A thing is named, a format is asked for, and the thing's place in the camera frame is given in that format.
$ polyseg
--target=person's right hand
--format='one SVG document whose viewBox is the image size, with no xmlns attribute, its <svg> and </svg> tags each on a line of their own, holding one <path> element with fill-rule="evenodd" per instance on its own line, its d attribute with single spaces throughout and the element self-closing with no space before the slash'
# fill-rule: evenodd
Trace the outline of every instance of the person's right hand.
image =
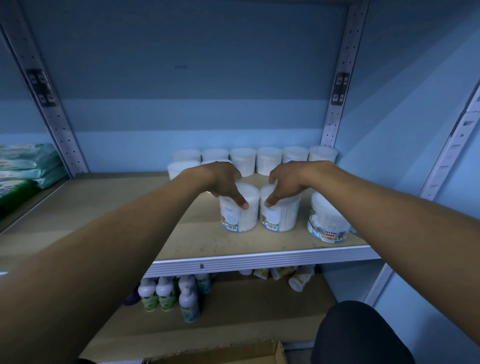
<svg viewBox="0 0 480 364">
<path fill-rule="evenodd" d="M 288 162 L 278 165 L 270 172 L 268 183 L 277 185 L 270 196 L 265 200 L 265 206 L 271 207 L 279 200 L 292 197 L 312 186 L 312 179 L 317 175 L 321 164 L 328 161 L 317 162 Z"/>
</svg>

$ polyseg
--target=cardboard box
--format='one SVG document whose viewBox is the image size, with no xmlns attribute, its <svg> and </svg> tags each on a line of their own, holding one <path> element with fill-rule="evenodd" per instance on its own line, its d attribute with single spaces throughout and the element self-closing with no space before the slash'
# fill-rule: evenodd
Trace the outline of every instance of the cardboard box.
<svg viewBox="0 0 480 364">
<path fill-rule="evenodd" d="M 279 341 L 260 341 L 145 359 L 143 364 L 287 364 L 287 360 Z"/>
</svg>

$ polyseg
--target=brown shelf surface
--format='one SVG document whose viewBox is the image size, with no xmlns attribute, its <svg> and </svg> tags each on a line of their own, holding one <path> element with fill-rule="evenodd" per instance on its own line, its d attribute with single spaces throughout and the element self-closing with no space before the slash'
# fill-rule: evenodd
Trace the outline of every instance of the brown shelf surface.
<svg viewBox="0 0 480 364">
<path fill-rule="evenodd" d="M 66 184 L 0 235 L 0 272 L 95 218 L 168 182 L 165 172 L 89 174 Z M 242 182 L 262 187 L 265 176 L 255 174 Z M 306 228 L 312 190 L 302 194 L 298 222 L 287 232 L 274 233 L 260 223 L 248 232 L 232 233 L 220 223 L 218 200 L 201 194 L 187 210 L 157 261 L 225 255 L 289 252 L 366 245 L 349 234 L 342 244 L 312 237 Z"/>
<path fill-rule="evenodd" d="M 335 304 L 321 274 L 302 293 L 287 278 L 265 281 L 238 272 L 217 278 L 197 322 L 185 323 L 179 306 L 169 312 L 146 312 L 141 303 L 121 307 L 82 357 L 99 363 L 257 340 L 311 341 Z"/>
</svg>

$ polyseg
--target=black trouser leg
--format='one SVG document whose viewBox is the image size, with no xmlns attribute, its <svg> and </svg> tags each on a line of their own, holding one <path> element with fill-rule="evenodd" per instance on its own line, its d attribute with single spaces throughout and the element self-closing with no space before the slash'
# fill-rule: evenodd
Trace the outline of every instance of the black trouser leg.
<svg viewBox="0 0 480 364">
<path fill-rule="evenodd" d="M 312 364 L 414 364 L 380 314 L 365 303 L 344 301 L 328 310 L 317 332 Z"/>
</svg>

